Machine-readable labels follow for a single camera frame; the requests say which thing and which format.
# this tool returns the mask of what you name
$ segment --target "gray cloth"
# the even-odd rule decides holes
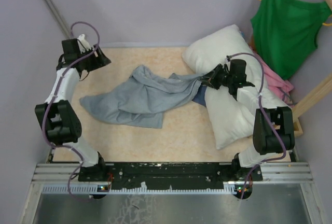
[[[89,114],[106,123],[161,128],[164,111],[195,97],[200,76],[172,74],[166,79],[141,65],[112,92],[85,96],[79,101]]]

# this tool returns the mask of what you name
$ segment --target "pink cloth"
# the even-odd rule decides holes
[[[294,86],[288,80],[283,80],[272,69],[270,69],[270,67],[263,61],[263,59],[257,53],[255,53],[255,57],[263,64],[264,75],[268,83],[268,88],[284,102],[289,103],[290,102],[289,98],[284,97],[284,93],[281,90],[289,94],[289,92],[292,91]]]

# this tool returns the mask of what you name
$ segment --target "metal frame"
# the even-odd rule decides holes
[[[41,194],[67,194],[67,181],[71,172],[77,167],[77,163],[41,163],[38,164],[32,178],[30,193],[26,201],[26,207],[21,218],[21,224],[32,224],[37,211]],[[303,198],[312,223],[326,224],[327,218],[322,210],[322,204],[315,188],[308,163],[306,162],[277,162],[265,163],[261,166],[263,181],[255,181],[254,184],[301,184]],[[224,182],[224,190],[110,190],[108,194],[234,194],[234,185],[243,184],[243,181]],[[71,189],[76,194],[95,193],[100,185],[107,185],[106,181],[79,182],[77,178],[72,180]]]
[[[70,38],[71,36],[71,30],[69,28],[69,25],[67,24],[66,20],[62,17],[60,14],[60,11],[54,4],[53,0],[44,0],[44,2],[47,5],[47,8],[50,10],[52,16],[54,17],[55,21],[59,25],[60,30],[62,31],[63,35],[66,38]]]

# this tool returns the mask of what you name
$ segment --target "beige floor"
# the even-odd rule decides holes
[[[164,114],[162,129],[113,125],[92,118],[79,104],[85,95],[111,91],[126,81],[139,65],[154,73],[169,77],[172,73],[193,73],[183,62],[185,48],[114,48],[104,49],[112,64],[91,72],[78,83],[72,106],[82,122],[83,136],[99,151],[105,161],[133,162],[226,162],[246,149],[250,138],[238,140],[225,149],[217,150],[208,112],[205,107],[190,102]],[[54,161],[76,161],[66,149],[57,149]]]

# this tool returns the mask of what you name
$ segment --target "black mounting plate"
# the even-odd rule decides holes
[[[149,190],[223,189],[227,181],[244,181],[251,168],[234,170],[231,163],[114,162],[106,163],[105,173],[98,177],[80,171],[79,181],[108,181],[112,189],[140,188],[145,182]],[[262,181],[260,167],[252,173],[253,181]]]

